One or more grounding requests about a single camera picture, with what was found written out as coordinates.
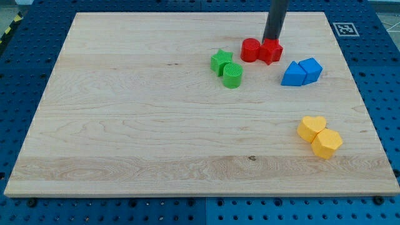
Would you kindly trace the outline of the grey cylindrical robot arm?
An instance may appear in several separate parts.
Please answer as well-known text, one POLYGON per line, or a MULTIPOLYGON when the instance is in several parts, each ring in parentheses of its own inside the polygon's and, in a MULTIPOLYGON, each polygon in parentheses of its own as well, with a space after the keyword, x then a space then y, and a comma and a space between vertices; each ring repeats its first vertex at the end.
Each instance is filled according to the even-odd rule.
POLYGON ((290 0, 271 0, 262 40, 279 39, 290 0))

